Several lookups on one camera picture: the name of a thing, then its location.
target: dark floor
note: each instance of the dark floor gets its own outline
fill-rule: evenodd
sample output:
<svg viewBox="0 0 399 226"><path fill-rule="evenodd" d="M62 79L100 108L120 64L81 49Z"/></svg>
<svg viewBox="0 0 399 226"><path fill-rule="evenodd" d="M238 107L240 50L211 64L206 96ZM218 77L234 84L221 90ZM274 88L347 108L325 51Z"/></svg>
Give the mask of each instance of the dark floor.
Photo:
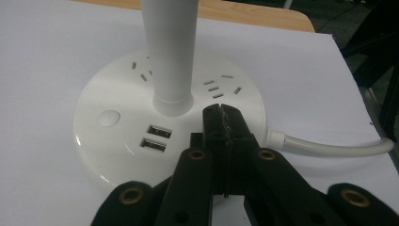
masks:
<svg viewBox="0 0 399 226"><path fill-rule="evenodd" d="M282 8L285 0L231 0L247 4ZM307 15L317 33L332 34L338 47L343 48L353 36L361 22L373 8L375 0L362 1L355 4L348 0L293 0L292 10ZM355 56L348 58L346 63L352 71L363 60ZM390 73L384 75L373 86L376 99L381 104L389 83ZM399 139L399 115L394 125L395 135Z"/></svg>

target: white circular base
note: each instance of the white circular base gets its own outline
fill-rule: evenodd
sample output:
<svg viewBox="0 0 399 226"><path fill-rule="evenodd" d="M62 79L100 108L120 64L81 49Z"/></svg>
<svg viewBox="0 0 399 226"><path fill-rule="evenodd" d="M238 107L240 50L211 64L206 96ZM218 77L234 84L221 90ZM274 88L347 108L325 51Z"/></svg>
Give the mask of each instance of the white circular base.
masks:
<svg viewBox="0 0 399 226"><path fill-rule="evenodd" d="M202 132L202 109L226 104L241 110L263 145L266 116L250 78L225 57L196 51L193 107L182 116L155 110L147 52L118 59L88 83L74 116L77 151L89 174L106 191L128 181L156 186L174 171L191 133Z"/></svg>

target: usb port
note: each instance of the usb port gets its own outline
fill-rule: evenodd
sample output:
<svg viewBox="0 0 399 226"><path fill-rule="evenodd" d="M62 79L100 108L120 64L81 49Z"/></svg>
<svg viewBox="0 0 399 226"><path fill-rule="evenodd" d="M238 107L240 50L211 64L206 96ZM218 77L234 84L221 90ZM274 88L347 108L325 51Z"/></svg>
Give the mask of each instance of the usb port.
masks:
<svg viewBox="0 0 399 226"><path fill-rule="evenodd" d="M144 138L143 141L141 142L141 147L164 152L165 149L167 148L167 145Z"/></svg>
<svg viewBox="0 0 399 226"><path fill-rule="evenodd" d="M165 137L165 138L170 138L170 136L172 135L171 130L164 129L164 128L161 128L158 126L153 126L153 125L150 125L150 128L147 130L147 133L156 135L159 137Z"/></svg>

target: white cable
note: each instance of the white cable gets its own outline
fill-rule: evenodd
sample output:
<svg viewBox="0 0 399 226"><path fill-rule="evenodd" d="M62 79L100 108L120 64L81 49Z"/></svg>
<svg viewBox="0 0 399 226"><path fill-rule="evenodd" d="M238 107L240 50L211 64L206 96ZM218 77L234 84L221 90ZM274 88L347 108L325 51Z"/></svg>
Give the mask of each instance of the white cable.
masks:
<svg viewBox="0 0 399 226"><path fill-rule="evenodd" d="M360 156L376 155L381 153L387 153L393 149L393 142L388 138L381 138L381 141L375 145L363 146L363 147L344 147L344 146L334 146L334 145L314 143L307 140L285 135L283 144L281 145L280 134L281 132L275 132L269 130L267 139L273 139L274 137L278 137L278 140L267 140L266 146L272 149L277 146L281 146L282 149L289 147L292 149L297 149L302 153L305 152L308 155L334 156L334 157L360 157Z"/></svg>

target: brass screw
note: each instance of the brass screw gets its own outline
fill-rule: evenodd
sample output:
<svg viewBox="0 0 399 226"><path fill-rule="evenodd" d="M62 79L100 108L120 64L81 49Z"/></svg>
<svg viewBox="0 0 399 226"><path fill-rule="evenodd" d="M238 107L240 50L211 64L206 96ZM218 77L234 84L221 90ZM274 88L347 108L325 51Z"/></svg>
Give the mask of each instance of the brass screw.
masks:
<svg viewBox="0 0 399 226"><path fill-rule="evenodd" d="M188 156L194 160L201 160L206 157L206 153L202 150L194 150L188 153Z"/></svg>
<svg viewBox="0 0 399 226"><path fill-rule="evenodd" d="M365 207L370 206L369 199L367 199L367 197L365 197L358 191L355 191L352 189L344 189L341 191L341 196L343 197L343 199L345 201L347 201L357 207L365 208Z"/></svg>
<svg viewBox="0 0 399 226"><path fill-rule="evenodd" d="M276 155L268 150L260 150L258 156L264 160L274 160Z"/></svg>
<svg viewBox="0 0 399 226"><path fill-rule="evenodd" d="M144 191L139 186L129 187L120 193L120 202L125 205L139 202L144 196Z"/></svg>

